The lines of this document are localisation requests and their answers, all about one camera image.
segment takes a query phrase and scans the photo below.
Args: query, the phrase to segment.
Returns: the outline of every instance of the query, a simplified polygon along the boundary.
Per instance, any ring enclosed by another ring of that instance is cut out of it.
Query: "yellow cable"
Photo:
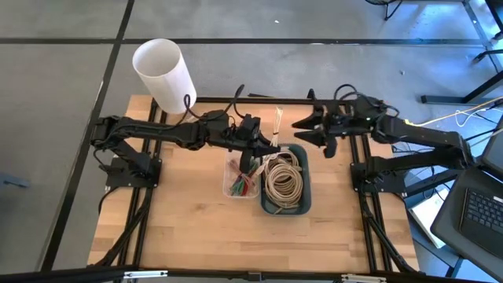
[[[477,106],[475,106],[475,107],[472,107],[472,108],[470,108],[470,109],[468,109],[468,110],[464,110],[464,111],[456,112],[456,113],[453,113],[453,114],[449,114],[449,115],[447,115],[447,116],[440,117],[440,118],[437,118],[437,119],[433,119],[433,120],[431,120],[431,121],[427,121],[427,122],[420,123],[420,124],[415,124],[415,123],[412,123],[412,122],[408,121],[407,119],[405,119],[405,122],[406,122],[406,124],[408,124],[408,125],[410,125],[410,126],[422,127],[422,126],[426,126],[426,125],[428,125],[428,124],[431,124],[431,123],[434,123],[434,122],[438,122],[438,121],[443,120],[443,119],[446,119],[446,118],[450,118],[450,117],[452,117],[452,116],[456,116],[456,115],[461,114],[461,113],[466,113],[466,112],[468,112],[468,111],[471,111],[471,110],[475,110],[475,109],[481,108],[481,107],[482,107],[482,106],[484,106],[484,105],[488,105],[489,103],[493,103],[493,102],[498,101],[498,100],[500,100],[500,99],[503,99],[503,97],[496,97],[495,99],[492,99],[492,100],[490,100],[490,101],[488,101],[488,102],[484,102],[484,103],[482,103],[482,104],[480,104],[480,105],[477,105]]]

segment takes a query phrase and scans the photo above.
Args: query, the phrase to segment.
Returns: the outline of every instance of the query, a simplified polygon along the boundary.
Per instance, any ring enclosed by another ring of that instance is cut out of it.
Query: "white cylinder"
[[[142,44],[134,52],[133,68],[164,111],[183,113],[186,94],[190,107],[196,102],[196,89],[180,47],[171,40],[153,39]]]

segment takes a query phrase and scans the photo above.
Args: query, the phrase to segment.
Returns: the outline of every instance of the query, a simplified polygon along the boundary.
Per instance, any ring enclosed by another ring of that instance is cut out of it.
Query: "beige coiled wire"
[[[277,146],[282,114],[283,110],[276,108],[273,138],[270,143],[273,146]],[[263,174],[266,180],[266,195],[279,207],[274,214],[283,209],[299,206],[303,190],[302,175],[299,173],[301,170],[296,155],[286,147],[281,148],[279,153],[264,158]]]

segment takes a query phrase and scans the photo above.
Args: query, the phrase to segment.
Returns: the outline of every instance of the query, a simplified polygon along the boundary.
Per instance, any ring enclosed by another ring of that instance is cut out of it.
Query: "gray floor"
[[[115,38],[126,3],[4,0],[0,37]],[[489,12],[480,1],[472,4],[480,23],[492,33]],[[142,0],[134,5],[126,38],[477,39],[460,3],[405,2],[388,22],[382,21],[383,12],[382,7],[352,0]],[[103,116],[123,114],[131,94],[148,93],[131,67],[137,47],[120,50]],[[0,191],[0,274],[36,269],[111,48],[0,45],[0,171],[31,181],[27,189],[9,186]],[[320,97],[330,97],[340,84],[352,83],[398,107],[401,117],[414,122],[463,109],[422,105],[419,95],[462,96],[496,74],[489,60],[470,64],[483,51],[481,46],[181,48],[201,96],[231,96],[244,83],[246,93],[305,97],[312,87]],[[491,95],[501,96],[501,89]],[[483,115],[498,120],[501,113]],[[469,136],[494,125],[473,119],[460,128],[447,119],[431,126]],[[85,266],[104,182],[105,174],[89,158],[56,268]],[[419,246],[417,253],[422,270],[445,273],[446,267]]]

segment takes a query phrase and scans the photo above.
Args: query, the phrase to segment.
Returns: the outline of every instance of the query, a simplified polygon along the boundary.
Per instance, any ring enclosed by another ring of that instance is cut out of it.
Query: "wooden tabletop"
[[[125,116],[147,120],[152,98],[134,95]],[[203,113],[224,104],[198,103],[193,110]],[[262,119],[261,130],[270,137],[276,105],[238,105],[241,113]],[[159,186],[152,207],[141,256],[141,267],[189,270],[261,270],[310,272],[369,272],[358,196],[349,172],[349,139],[339,139],[336,156],[323,157],[321,149],[293,137],[291,124],[307,117],[312,107],[282,105],[280,142],[296,143],[307,151],[312,205],[297,217],[265,213],[259,198],[236,200],[223,195],[226,150],[205,146],[197,152],[164,142]],[[229,114],[239,117],[231,110]],[[179,116],[170,116],[175,123]],[[141,149],[142,140],[128,142]],[[371,140],[373,156],[391,157],[391,147]],[[108,196],[98,220],[89,263],[95,263],[122,233],[129,208],[131,188]],[[418,268],[403,202],[381,193],[380,201],[387,235],[409,265]],[[134,250],[135,235],[130,243]],[[380,246],[374,235],[378,266],[382,269]],[[127,262],[132,261],[129,252]]]

